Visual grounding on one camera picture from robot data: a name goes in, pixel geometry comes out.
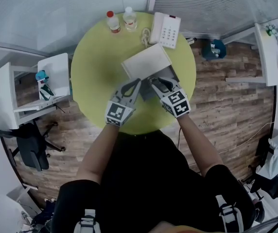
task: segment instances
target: strap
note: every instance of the strap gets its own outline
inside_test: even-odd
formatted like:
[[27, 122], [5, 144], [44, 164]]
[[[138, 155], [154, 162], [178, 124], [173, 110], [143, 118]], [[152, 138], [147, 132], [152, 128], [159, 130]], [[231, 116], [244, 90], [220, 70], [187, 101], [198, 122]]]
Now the strap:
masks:
[[243, 232], [244, 227], [241, 211], [236, 208], [235, 205], [228, 205], [222, 195], [217, 195], [216, 199], [220, 209], [219, 216], [221, 216], [223, 225], [225, 227], [225, 233], [228, 231], [236, 232], [237, 230], [239, 232]]
[[85, 209], [85, 216], [75, 225], [74, 233], [101, 233], [99, 223], [95, 221], [96, 211]]

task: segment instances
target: white strap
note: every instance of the white strap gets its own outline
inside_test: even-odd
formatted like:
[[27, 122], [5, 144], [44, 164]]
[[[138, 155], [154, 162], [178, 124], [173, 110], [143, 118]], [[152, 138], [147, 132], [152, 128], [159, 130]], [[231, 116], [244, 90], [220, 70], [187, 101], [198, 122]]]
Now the white strap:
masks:
[[222, 210], [219, 216], [222, 218], [223, 225], [225, 227], [225, 233], [227, 233], [226, 224], [237, 221], [239, 232], [244, 231], [243, 218], [241, 211], [232, 205], [227, 205], [222, 195], [217, 195], [219, 208]]
[[99, 223], [95, 222], [96, 211], [85, 209], [85, 217], [75, 225], [74, 233], [101, 233]]

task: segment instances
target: black office chair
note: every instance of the black office chair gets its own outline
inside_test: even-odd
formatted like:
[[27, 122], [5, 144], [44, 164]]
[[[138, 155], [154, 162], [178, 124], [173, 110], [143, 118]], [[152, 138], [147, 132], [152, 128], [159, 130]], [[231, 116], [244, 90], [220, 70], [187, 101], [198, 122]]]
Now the black office chair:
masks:
[[258, 199], [253, 199], [252, 203], [254, 204], [256, 208], [256, 219], [255, 221], [258, 223], [262, 223], [265, 218], [265, 210], [262, 204], [262, 201]]
[[33, 120], [33, 124], [23, 124], [17, 130], [0, 130], [0, 137], [17, 138], [18, 147], [13, 152], [8, 150], [11, 163], [16, 166], [14, 156], [20, 152], [21, 158], [26, 166], [34, 167], [37, 171], [48, 169], [49, 163], [47, 157], [49, 157], [49, 154], [45, 153], [46, 147], [50, 147], [59, 152], [66, 150], [65, 147], [57, 148], [45, 140], [52, 127], [57, 125], [57, 122], [48, 125], [48, 128], [43, 135], [39, 132], [35, 120]]
[[267, 179], [261, 175], [256, 174], [256, 168], [252, 167], [251, 165], [248, 166], [252, 170], [252, 175], [242, 182], [246, 182], [250, 184], [254, 181], [250, 193], [256, 193], [259, 200], [263, 197], [260, 197], [259, 193], [257, 192], [259, 189], [265, 191], [267, 194], [271, 196], [272, 199], [278, 198], [278, 175], [275, 176], [273, 179]]

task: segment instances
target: telephone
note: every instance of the telephone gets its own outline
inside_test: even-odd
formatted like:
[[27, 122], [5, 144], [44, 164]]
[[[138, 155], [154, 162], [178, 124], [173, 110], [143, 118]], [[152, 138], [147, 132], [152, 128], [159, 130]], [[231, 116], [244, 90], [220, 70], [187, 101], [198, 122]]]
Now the telephone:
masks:
[[163, 47], [175, 49], [180, 21], [178, 17], [155, 12], [149, 43], [159, 43]]

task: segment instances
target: shoulder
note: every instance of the shoulder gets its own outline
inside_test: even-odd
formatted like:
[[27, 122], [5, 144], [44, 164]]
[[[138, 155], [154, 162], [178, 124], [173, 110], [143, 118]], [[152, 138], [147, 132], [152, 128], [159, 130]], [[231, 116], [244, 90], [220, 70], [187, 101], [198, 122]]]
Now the shoulder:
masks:
[[73, 232], [75, 225], [84, 217], [85, 209], [96, 209], [100, 185], [94, 181], [76, 180], [60, 187], [52, 232]]
[[216, 198], [222, 196], [227, 204], [235, 205], [242, 214], [244, 229], [249, 229], [255, 219], [255, 206], [243, 187], [231, 171], [224, 165], [216, 165], [205, 176], [209, 192]]

